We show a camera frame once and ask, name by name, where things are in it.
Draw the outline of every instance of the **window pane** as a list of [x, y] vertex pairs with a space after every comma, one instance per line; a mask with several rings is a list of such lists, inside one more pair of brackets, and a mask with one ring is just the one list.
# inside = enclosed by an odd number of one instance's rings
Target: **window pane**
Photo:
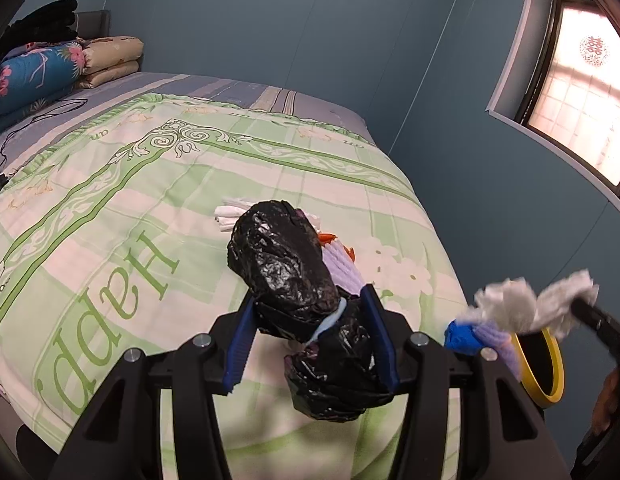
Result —
[[620, 38], [609, 20], [566, 7], [529, 124], [620, 181]]

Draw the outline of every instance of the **beige pillow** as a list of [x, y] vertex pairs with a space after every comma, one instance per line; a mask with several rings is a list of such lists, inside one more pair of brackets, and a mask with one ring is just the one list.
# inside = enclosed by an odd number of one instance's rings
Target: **beige pillow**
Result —
[[139, 63], [136, 61], [128, 61], [120, 65], [114, 65], [106, 70], [99, 70], [94, 74], [82, 76], [77, 81], [77, 88], [97, 88], [97, 86], [114, 81], [125, 75], [133, 74], [139, 70]]
[[92, 74], [116, 64], [138, 59], [143, 52], [143, 42], [131, 36], [113, 36], [92, 40], [84, 48], [84, 74]]

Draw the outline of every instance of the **window frame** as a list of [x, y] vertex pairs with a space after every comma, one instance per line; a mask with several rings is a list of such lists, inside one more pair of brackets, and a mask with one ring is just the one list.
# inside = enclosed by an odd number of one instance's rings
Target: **window frame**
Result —
[[589, 12], [595, 12], [602, 16], [606, 16], [605, 11], [594, 0], [552, 0], [550, 6], [550, 19], [548, 20], [547, 29], [545, 31], [545, 38], [541, 47], [541, 53], [539, 59], [532, 74], [530, 84], [523, 96], [522, 103], [514, 117], [514, 121], [525, 126], [529, 130], [532, 130], [538, 136], [551, 142], [554, 146], [568, 153], [579, 164], [587, 168], [596, 178], [603, 182], [617, 197], [620, 198], [620, 180], [618, 184], [613, 184], [607, 177], [605, 177], [600, 171], [593, 167], [589, 162], [584, 160], [581, 156], [570, 150], [567, 146], [558, 142], [558, 140], [542, 132], [538, 128], [535, 128], [529, 124], [530, 118], [541, 96], [542, 88], [547, 79], [547, 75], [552, 66], [554, 60], [554, 54], [558, 43], [558, 36], [560, 34], [560, 25], [563, 16], [563, 10], [566, 7], [572, 9], [577, 8], [581, 10], [588, 10]]

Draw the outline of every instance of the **green and white plaid blanket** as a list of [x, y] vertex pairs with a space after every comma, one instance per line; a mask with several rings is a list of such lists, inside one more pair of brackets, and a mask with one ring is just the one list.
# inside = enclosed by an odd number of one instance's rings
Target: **green and white plaid blanket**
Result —
[[[238, 308], [226, 264], [226, 197], [287, 200], [355, 248], [385, 306], [439, 341], [465, 307], [410, 183], [342, 128], [174, 95], [145, 94], [68, 134], [0, 195], [0, 385], [60, 450], [125, 349], [178, 347]], [[243, 381], [215, 399], [235, 480], [386, 478], [405, 400], [334, 424], [296, 412], [286, 342], [257, 335]], [[176, 478], [170, 398], [163, 465]], [[444, 478], [458, 454], [451, 394]]]

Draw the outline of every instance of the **metal screw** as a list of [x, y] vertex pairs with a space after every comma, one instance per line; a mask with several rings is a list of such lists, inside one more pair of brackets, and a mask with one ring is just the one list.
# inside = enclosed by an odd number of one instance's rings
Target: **metal screw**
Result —
[[212, 343], [212, 338], [209, 334], [197, 334], [192, 338], [192, 342], [194, 346], [198, 346], [199, 348], [205, 348]]
[[129, 363], [135, 363], [141, 359], [141, 351], [138, 348], [128, 348], [123, 354], [123, 359]]
[[425, 346], [426, 344], [429, 343], [429, 337], [427, 336], [427, 334], [424, 334], [423, 332], [414, 332], [410, 336], [410, 342], [414, 346]]
[[485, 359], [485, 361], [496, 361], [498, 359], [498, 354], [496, 350], [486, 346], [485, 348], [480, 349], [480, 356]]

